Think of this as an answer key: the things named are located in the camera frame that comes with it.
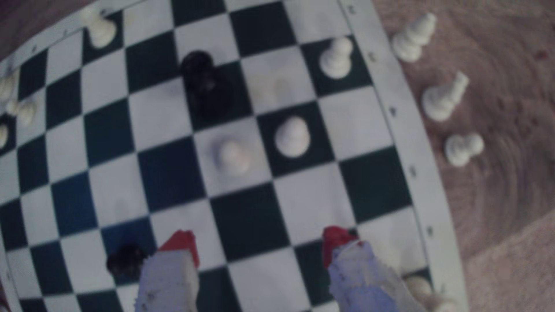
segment table surface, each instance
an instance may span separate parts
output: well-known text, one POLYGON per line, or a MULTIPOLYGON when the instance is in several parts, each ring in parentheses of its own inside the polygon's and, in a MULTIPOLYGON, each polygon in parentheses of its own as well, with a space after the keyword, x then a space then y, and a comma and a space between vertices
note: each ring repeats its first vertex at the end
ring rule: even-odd
MULTIPOLYGON (((89 2, 2 1, 0 59, 89 2)), ((555 2, 506 2, 374 0, 390 35, 427 11, 438 16, 423 57, 403 64, 415 98, 457 70, 471 80, 448 121, 425 120, 471 309, 549 310, 555 293, 555 2), (462 169, 449 166, 443 143, 450 134, 469 132, 483 135, 485 152, 462 169)))

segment chessboard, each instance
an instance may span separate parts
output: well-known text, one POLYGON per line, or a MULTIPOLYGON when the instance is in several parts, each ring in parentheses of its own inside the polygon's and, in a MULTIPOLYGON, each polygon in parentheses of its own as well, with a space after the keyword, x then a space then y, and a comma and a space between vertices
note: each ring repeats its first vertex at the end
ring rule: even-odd
POLYGON ((107 256, 129 243, 153 254, 178 229, 196 236, 199 311, 338 311, 322 266, 329 225, 467 310, 433 154, 370 0, 147 0, 106 17, 117 25, 107 47, 79 28, 21 61, 31 125, 0 117, 13 312, 134 311, 138 281, 113 278, 107 256), (335 80, 319 59, 337 37, 354 51, 335 80), (188 106, 179 64, 196 50, 233 85, 217 120, 188 106), (311 135, 298 158, 274 142, 291 116, 311 135), (245 174, 218 169, 223 139, 250 152, 245 174))

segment red cap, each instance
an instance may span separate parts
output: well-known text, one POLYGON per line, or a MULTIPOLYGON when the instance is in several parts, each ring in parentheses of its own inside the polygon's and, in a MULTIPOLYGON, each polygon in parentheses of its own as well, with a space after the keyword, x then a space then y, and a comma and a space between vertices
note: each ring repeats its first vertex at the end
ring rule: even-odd
POLYGON ((195 267, 198 268, 200 265, 199 253, 196 250, 195 234, 192 231, 176 231, 168 241, 165 242, 158 251, 170 251, 170 250, 181 250, 189 249, 193 255, 193 261, 195 262, 195 267))
POLYGON ((332 253, 335 248, 343 246, 350 241, 358 240, 359 238, 349 234, 349 232, 340 227, 327 227, 324 229, 322 235, 324 238, 323 256, 324 256, 324 268, 327 269, 331 264, 332 253))

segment white square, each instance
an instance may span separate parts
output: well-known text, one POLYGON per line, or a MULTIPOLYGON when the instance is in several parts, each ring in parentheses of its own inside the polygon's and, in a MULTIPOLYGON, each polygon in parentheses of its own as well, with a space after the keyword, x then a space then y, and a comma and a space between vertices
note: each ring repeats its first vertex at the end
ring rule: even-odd
POLYGON ((118 287, 116 292, 123 312, 135 312, 135 299, 139 293, 139 284, 118 287))
POLYGON ((339 304, 334 300, 312 308, 312 312, 339 312, 339 304))
POLYGON ((114 279, 106 269, 107 256, 99 230, 63 238, 61 245, 74 292, 114 288, 114 279))
POLYGON ((362 240, 372 245, 376 256, 400 275, 427 266, 412 207, 359 224, 357 231, 362 240))
POLYGON ((35 274, 31 251, 28 248, 7 253, 9 271, 16 285, 20 298, 36 298, 41 295, 41 288, 35 274))
POLYGON ((36 111, 29 125, 24 125, 17 118, 16 138, 18 146, 29 142, 46 131, 46 91, 42 88, 23 100, 20 105, 35 105, 36 111))
POLYGON ((241 65, 256 114, 316 99, 298 47, 245 58, 241 65))
POLYGON ((17 170, 17 150, 0 157, 0 204, 19 196, 19 173, 17 170))
POLYGON ((195 50, 208 52, 215 65, 239 59, 235 35, 228 14, 202 19, 177 28, 175 44, 180 60, 195 50))
POLYGON ((373 87, 331 95, 319 103, 338 160, 393 145, 373 87))
POLYGON ((113 103, 126 97, 127 70, 123 50, 98 59, 81 70, 83 112, 113 103))
POLYGON ((21 211, 30 246, 59 238, 49 185, 21 196, 21 211))
POLYGON ((51 182, 86 170, 83 117, 76 117, 46 132, 46 154, 51 182))
POLYGON ((326 164, 274 181, 291 243, 318 239, 330 225, 356 225, 337 164, 326 164))
POLYGON ((132 94, 129 113, 137 151, 190 135, 186 105, 181 78, 132 94))
POLYGON ((148 214, 136 154, 92 168, 89 179, 100 227, 148 214))
POLYGON ((51 84, 81 67, 83 32, 79 31, 48 49, 46 84, 51 84))
POLYGON ((75 312, 80 311, 75 295, 59 295, 44 297, 44 304, 48 311, 75 312))
POLYGON ((243 311, 304 311, 310 304, 291 248, 229 265, 243 311))
POLYGON ((284 3, 300 43, 351 34, 337 0, 290 0, 284 3))
POLYGON ((270 167, 255 118, 245 118, 195 133, 196 153, 209 196, 216 196, 271 180, 270 167), (250 166, 239 176, 228 175, 218 168, 216 153, 225 140, 235 140, 250 155, 250 166))
POLYGON ((225 6, 228 8, 228 11, 231 12, 270 2, 275 2, 275 0, 225 0, 225 6))
POLYGON ((130 46, 173 28, 169 0, 147 0, 123 11, 123 38, 130 46))
POLYGON ((162 246, 177 230, 192 230, 199 252, 199 270, 225 264, 224 250, 207 200, 180 205, 150 216, 156 244, 162 246))

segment dark green square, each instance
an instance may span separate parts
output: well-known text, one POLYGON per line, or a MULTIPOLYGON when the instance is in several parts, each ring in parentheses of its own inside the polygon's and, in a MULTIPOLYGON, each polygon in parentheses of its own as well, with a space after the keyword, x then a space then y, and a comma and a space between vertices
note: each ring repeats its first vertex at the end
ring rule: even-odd
POLYGON ((129 92, 137 92, 179 75, 173 32, 125 49, 129 92))
POLYGON ((23 213, 19 199, 0 207, 0 225, 6 251, 27 245, 23 213))
POLYGON ((270 168, 275 177, 331 162, 334 159, 324 120, 316 102, 258 116, 258 126, 270 168), (295 115, 306 121, 310 133, 310 146, 300 157, 289 158, 278 151, 274 137, 278 127, 295 115))
POLYGON ((83 32, 83 65, 88 64, 96 59, 106 56, 116 50, 123 48, 123 16, 122 12, 118 11, 105 17, 112 22, 115 22, 117 33, 114 39, 107 46, 101 49, 93 47, 90 43, 89 31, 83 32))
POLYGON ((171 6, 176 26, 225 12, 224 0, 171 0, 171 6))
POLYGON ((312 306, 330 302, 330 276, 324 268, 322 241, 295 247, 295 255, 312 306))
POLYGON ((330 39, 301 46, 302 54, 305 57, 306 65, 308 66, 310 76, 312 77, 312 83, 314 84, 318 96, 322 97, 324 95, 372 85, 372 78, 370 78, 370 74, 368 73, 358 45, 353 36, 349 36, 349 38, 354 44, 353 53, 351 55, 352 69, 349 75, 343 79, 331 79, 320 69, 320 56, 330 47, 330 39))
POLYGON ((77 295, 77 302, 82 312, 123 312, 115 290, 77 295))
POLYGON ((199 312, 241 312, 227 267, 200 273, 199 312))
POLYGON ((236 11, 230 16, 242 57, 296 44, 281 1, 236 11))
MULTIPOLYGON (((231 110, 224 117, 217 120, 206 120, 200 116, 193 107, 188 105, 189 116, 193 129, 198 131, 215 125, 221 125, 226 122, 236 120, 242 117, 252 115, 253 109, 250 104, 248 92, 246 90, 245 78, 243 70, 239 62, 229 63, 218 67, 218 71, 224 76, 233 87, 233 102, 231 110)), ((187 103, 192 103, 192 94, 187 91, 187 103)))
POLYGON ((46 82, 46 62, 48 50, 44 50, 21 65, 17 98, 26 99, 46 82))
POLYGON ((211 205, 228 261, 289 245, 272 184, 212 199, 211 205))
POLYGON ((411 205, 395 147, 346 160, 340 168, 358 223, 411 205))

